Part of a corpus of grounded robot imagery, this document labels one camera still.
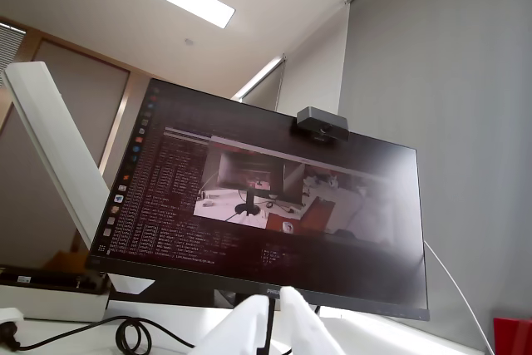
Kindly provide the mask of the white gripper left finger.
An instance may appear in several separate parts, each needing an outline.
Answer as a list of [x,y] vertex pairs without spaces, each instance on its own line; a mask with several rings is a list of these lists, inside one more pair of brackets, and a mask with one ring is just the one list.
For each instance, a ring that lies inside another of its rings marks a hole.
[[268,354],[269,347],[270,299],[252,295],[236,306],[190,354]]

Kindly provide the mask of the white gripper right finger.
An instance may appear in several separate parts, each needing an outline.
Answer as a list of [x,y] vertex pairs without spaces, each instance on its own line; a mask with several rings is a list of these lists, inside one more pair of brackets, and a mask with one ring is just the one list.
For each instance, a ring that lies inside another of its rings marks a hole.
[[292,354],[345,355],[300,292],[293,287],[282,287],[280,303]]

